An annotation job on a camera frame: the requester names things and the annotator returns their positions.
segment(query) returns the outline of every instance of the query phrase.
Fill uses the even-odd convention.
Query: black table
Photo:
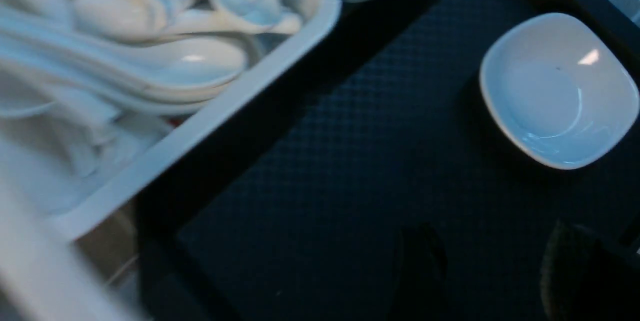
[[[477,71],[491,43],[558,8],[580,14],[637,70],[634,46],[618,37],[637,34],[608,1],[548,1],[355,9],[142,192],[149,303],[162,299],[158,280],[179,274],[172,285],[195,303],[208,309],[223,294],[245,320],[384,319],[395,232],[430,222],[446,246],[458,316],[545,319],[539,268],[556,219],[618,237],[640,211],[640,127],[597,163],[557,171],[510,144],[482,102]],[[601,20],[604,11],[617,13]],[[145,257],[149,245],[170,254],[169,266],[153,265],[155,251]]]

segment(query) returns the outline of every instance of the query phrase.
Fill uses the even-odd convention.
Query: white plastic tray
[[[87,200],[69,212],[51,216],[51,223],[62,236],[69,241],[82,237],[133,198],[313,49],[333,29],[341,11],[341,0],[284,2],[304,16],[304,28],[243,73],[224,93],[140,155]]]

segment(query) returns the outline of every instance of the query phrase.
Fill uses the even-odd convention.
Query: textured black surface
[[[348,80],[308,95],[288,134],[179,239],[247,320],[381,320],[395,231],[430,221],[465,319],[544,320],[555,220],[624,229],[640,209],[640,132],[572,172],[500,134],[476,72],[496,38],[535,15],[525,0],[439,0]]]

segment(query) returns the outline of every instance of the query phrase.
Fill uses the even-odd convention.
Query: square bowl
[[[484,56],[480,90],[502,132],[555,169],[609,152],[638,117],[638,87],[592,30],[547,13],[502,36]]]

